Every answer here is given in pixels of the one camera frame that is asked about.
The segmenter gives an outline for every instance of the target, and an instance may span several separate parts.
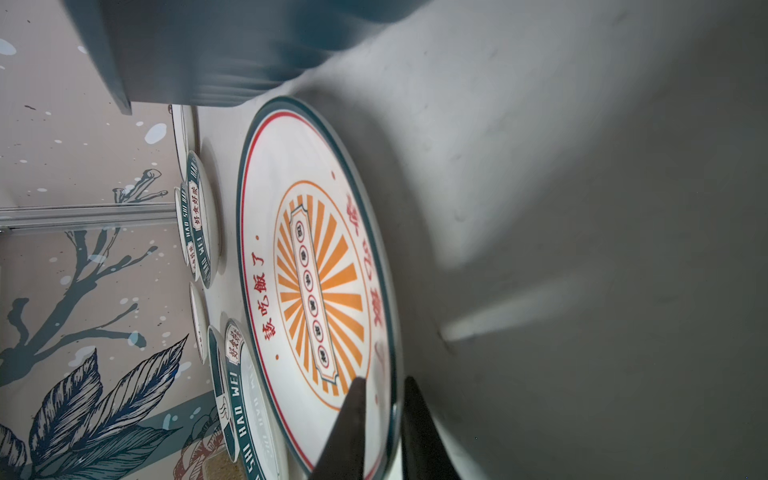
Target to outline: plate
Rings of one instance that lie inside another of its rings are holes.
[[[237,441],[248,480],[288,478],[283,437],[273,433],[270,407],[245,336],[234,320],[227,322],[225,370]]]
[[[192,322],[194,324],[194,333],[197,338],[197,353],[200,354],[200,361],[205,363],[208,358],[208,315],[205,313],[203,297],[200,296],[197,286],[190,282],[190,304],[192,308]]]
[[[194,112],[189,105],[171,105],[170,118],[174,123],[176,154],[179,158],[181,180],[187,181],[187,152],[197,151],[197,129]]]
[[[187,155],[187,193],[197,268],[203,285],[210,288],[219,263],[219,221],[208,176],[193,151]]]
[[[240,446],[235,441],[235,429],[234,421],[232,419],[232,406],[230,405],[230,398],[227,392],[224,390],[222,379],[225,372],[223,365],[221,364],[221,357],[219,355],[219,333],[214,329],[214,326],[208,326],[208,355],[210,357],[210,377],[214,381],[214,396],[216,396],[216,408],[219,411],[219,423],[221,424],[221,432],[224,436],[224,443],[227,445],[227,453],[230,456],[230,460],[233,462],[237,460],[237,454],[240,453]]]
[[[311,108],[267,102],[240,159],[237,252],[250,339],[275,416],[307,472],[356,376],[366,385],[365,478],[399,439],[399,328],[368,197]]]
[[[187,186],[181,184],[181,188],[174,189],[174,198],[176,200],[176,222],[179,227],[179,240],[181,241],[181,253],[184,256],[184,263],[190,267],[192,278],[200,279],[200,272],[197,271],[197,254],[194,249],[194,238],[192,237],[192,227],[190,225],[189,203],[187,202]]]

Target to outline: painted leaf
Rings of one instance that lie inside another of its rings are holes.
[[[24,464],[27,463],[27,449],[24,442],[16,438],[11,429],[0,425],[0,478],[3,473],[21,473]]]
[[[176,430],[134,426],[80,450],[59,469],[57,480],[117,480],[152,455]]]
[[[96,443],[139,423],[163,399],[179,369],[187,337],[155,353],[124,376],[88,416],[72,437],[75,450]]]
[[[93,411],[101,397],[101,377],[96,351],[43,399],[29,431],[29,455],[43,465],[66,452],[72,434]]]

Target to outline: plate rim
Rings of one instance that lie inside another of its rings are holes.
[[[207,335],[208,335],[208,358],[210,359],[208,368],[210,370],[210,376],[211,376],[210,381],[213,383],[213,387],[214,387],[213,394],[214,394],[214,397],[218,397],[218,395],[216,395],[216,378],[214,377],[214,355],[213,355],[214,350],[216,350],[216,358],[217,358],[218,365],[215,368],[218,368],[219,370],[219,380],[221,381],[220,387],[221,387],[221,390],[223,391],[222,395],[225,398],[225,401],[229,402],[228,392],[225,391],[225,388],[223,385],[223,379],[221,379],[221,375],[223,372],[221,371],[221,368],[222,368],[221,350],[219,349],[219,345],[220,344],[223,345],[223,340],[221,338],[221,334],[217,332],[217,330],[214,328],[213,325],[208,326]],[[215,347],[211,344],[211,341],[210,341],[211,337],[213,337],[214,341],[216,342]],[[233,453],[230,452],[229,445],[227,444],[227,432],[225,431],[227,427],[229,427],[230,429],[230,435],[232,436],[232,442],[234,444]],[[225,444],[224,448],[227,450],[227,455],[230,457],[230,460],[232,462],[235,462],[240,454],[240,443],[237,441],[237,438],[235,438],[232,422],[230,422],[230,424],[227,427],[224,427],[221,429],[221,435],[224,437],[224,444]]]
[[[190,166],[192,165],[192,161],[194,161],[195,168],[197,169],[197,178],[196,178],[196,180],[191,180],[190,179]],[[204,194],[203,185],[202,185],[203,182],[201,181],[202,178],[203,178],[203,175],[204,175],[202,173],[202,168],[203,167],[202,167],[201,162],[200,162],[200,157],[198,157],[197,154],[194,153],[192,150],[188,151],[187,152],[187,188],[189,187],[189,183],[191,181],[194,181],[197,184],[197,188],[200,191],[200,194],[197,195],[198,199],[200,200],[200,205],[201,205],[201,207],[200,207],[200,210],[201,210],[201,212],[200,212],[200,221],[204,222],[204,223],[208,223],[208,219],[207,219],[208,212],[207,212],[207,210],[206,210],[206,217],[203,217],[203,214],[202,214],[202,209],[205,208],[205,206],[204,206],[205,194]],[[187,193],[187,202],[189,202],[189,193]],[[210,285],[214,281],[215,273],[213,271],[213,269],[214,269],[213,268],[213,264],[210,262],[210,252],[208,251],[208,245],[207,245],[209,240],[206,240],[206,238],[205,238],[205,232],[204,231],[206,230],[206,227],[205,227],[205,225],[202,225],[200,227],[200,231],[198,232],[198,230],[196,228],[192,227],[192,223],[191,223],[191,220],[190,220],[190,229],[192,231],[192,237],[194,238],[194,248],[195,248],[195,253],[196,253],[196,256],[197,256],[197,274],[198,274],[197,278],[203,280],[203,285],[205,286],[205,288],[210,288]],[[198,237],[201,240],[200,244],[202,245],[202,247],[198,247],[197,246],[197,243],[198,243],[197,242],[197,238]],[[201,273],[201,270],[202,270],[202,266],[201,265],[202,265],[202,263],[200,262],[200,257],[204,257],[205,260],[208,262],[208,276],[207,276],[207,278],[206,278],[205,275],[203,275]]]
[[[252,344],[255,353],[257,353],[257,363],[259,365],[259,374],[264,384],[268,387],[266,389],[266,397],[269,399],[270,406],[272,407],[273,414],[276,419],[276,423],[280,427],[280,431],[283,433],[283,437],[286,441],[286,446],[293,454],[294,458],[298,460],[302,470],[309,475],[312,470],[307,465],[303,455],[297,450],[293,444],[290,435],[286,431],[286,427],[283,424],[280,411],[272,398],[272,392],[270,383],[265,377],[264,366],[261,362],[261,351],[258,344],[255,341],[255,333],[253,331],[253,322],[250,317],[250,312],[245,305],[247,304],[247,289],[244,279],[243,271],[243,248],[241,243],[242,227],[241,220],[241,205],[243,201],[243,173],[247,162],[248,153],[250,150],[250,141],[253,138],[258,127],[266,120],[271,114],[277,111],[290,111],[300,116],[304,121],[310,124],[320,137],[326,142],[333,152],[336,161],[341,167],[342,172],[349,184],[350,190],[355,198],[355,202],[358,205],[358,211],[362,225],[366,229],[368,238],[370,241],[371,253],[376,264],[376,271],[379,277],[379,286],[382,294],[382,304],[384,306],[384,314],[387,328],[387,339],[389,341],[389,367],[390,367],[390,405],[389,405],[389,425],[387,429],[387,438],[385,442],[385,454],[386,457],[382,458],[382,461],[378,465],[374,466],[371,474],[366,476],[366,480],[373,478],[381,478],[384,473],[389,470],[392,461],[395,458],[397,446],[399,444],[399,430],[400,430],[400,418],[402,416],[402,387],[399,384],[399,375],[402,370],[401,360],[401,342],[399,337],[399,316],[395,304],[394,286],[392,285],[391,273],[389,272],[389,261],[387,261],[386,252],[384,251],[383,241],[379,233],[378,223],[373,213],[373,208],[368,199],[368,194],[365,191],[365,187],[362,181],[359,179],[359,175],[355,169],[354,163],[351,157],[346,151],[343,143],[339,139],[336,132],[328,124],[319,113],[317,113],[308,104],[303,101],[288,97],[278,96],[272,98],[265,103],[256,115],[253,117],[251,124],[246,133],[245,140],[243,141],[243,151],[240,155],[240,165],[237,168],[237,202],[236,202],[236,234],[237,234],[237,268],[240,276],[240,291],[243,296],[243,309],[245,310],[246,323],[248,326],[249,341]]]

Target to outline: wall mural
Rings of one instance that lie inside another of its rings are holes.
[[[115,188],[114,202],[140,203],[166,195],[166,190],[147,192],[161,175],[158,170],[146,170],[135,186]],[[0,387],[24,378],[35,364],[45,361],[61,347],[82,339],[126,339],[138,347],[146,345],[146,339],[138,332],[108,329],[138,309],[138,303],[134,302],[113,320],[61,335],[53,346],[45,348],[69,320],[78,302],[97,288],[99,280],[140,263],[157,250],[157,246],[152,246],[138,258],[126,255],[105,266],[120,232],[120,227],[102,229],[91,251],[86,243],[87,231],[65,232],[76,257],[73,274],[65,277],[69,288],[34,335],[30,335],[22,318],[29,298],[13,300],[7,318],[18,330],[19,341],[0,352]],[[84,362],[53,385],[41,400],[26,443],[16,435],[23,432],[13,432],[0,424],[0,478],[116,480],[139,468],[178,430],[168,428],[167,421],[163,428],[139,423],[160,403],[178,377],[186,343],[185,336],[138,363],[106,395],[102,395],[104,387],[98,370],[98,351],[93,348]],[[213,407],[208,415],[198,418],[184,442],[173,470],[174,478],[201,480],[203,460],[218,450],[221,443],[218,415]]]

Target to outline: gray surface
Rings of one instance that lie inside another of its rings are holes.
[[[101,77],[130,102],[231,107],[360,43],[425,0],[65,0]]]
[[[406,368],[489,478],[766,471],[760,3],[435,0],[274,92],[349,148]],[[222,289],[264,101],[200,109]]]

